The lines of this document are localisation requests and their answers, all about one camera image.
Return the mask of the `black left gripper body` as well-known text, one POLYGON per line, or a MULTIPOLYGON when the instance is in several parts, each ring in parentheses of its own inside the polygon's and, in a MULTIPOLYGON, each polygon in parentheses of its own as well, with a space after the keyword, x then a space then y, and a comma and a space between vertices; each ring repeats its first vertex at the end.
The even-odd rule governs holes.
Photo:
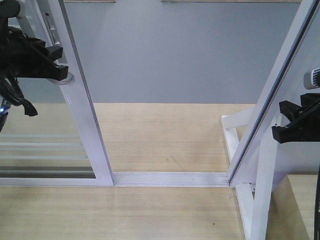
POLYGON ((46 42, 9 26, 9 19, 17 17, 20 11, 17 0, 0 2, 0 72, 13 71, 15 77, 46 78, 46 42))

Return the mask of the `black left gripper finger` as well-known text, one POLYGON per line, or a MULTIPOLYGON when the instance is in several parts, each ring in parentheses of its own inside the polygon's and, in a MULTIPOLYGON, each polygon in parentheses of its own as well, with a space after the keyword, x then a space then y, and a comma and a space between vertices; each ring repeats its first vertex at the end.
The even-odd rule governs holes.
POLYGON ((68 76, 69 67, 67 65, 29 65, 23 68, 15 76, 18 78, 53 79, 62 81, 68 76))
POLYGON ((34 39, 34 44, 35 47, 51 61, 59 60, 63 56, 63 48, 61 46, 46 46, 46 42, 38 38, 34 39))

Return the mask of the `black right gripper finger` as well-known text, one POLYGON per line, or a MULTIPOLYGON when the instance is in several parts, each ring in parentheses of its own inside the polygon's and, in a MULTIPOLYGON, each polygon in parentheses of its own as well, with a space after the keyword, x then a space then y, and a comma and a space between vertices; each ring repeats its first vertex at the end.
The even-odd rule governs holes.
POLYGON ((282 115, 292 122, 300 116, 301 112, 304 110, 304 107, 285 100, 279 102, 279 110, 282 115))
POLYGON ((320 141, 320 119, 309 118, 295 120, 281 127, 271 128, 273 138, 280 144, 289 142, 319 142, 320 141))

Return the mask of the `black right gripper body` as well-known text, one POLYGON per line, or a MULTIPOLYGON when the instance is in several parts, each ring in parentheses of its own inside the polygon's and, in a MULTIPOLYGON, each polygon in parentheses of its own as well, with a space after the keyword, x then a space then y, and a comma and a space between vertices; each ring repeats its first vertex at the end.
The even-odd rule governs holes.
POLYGON ((308 110, 313 110, 310 114, 303 118, 301 130, 303 136, 302 142, 319 142, 320 141, 320 94, 319 93, 305 93, 300 96, 300 102, 303 113, 308 110))

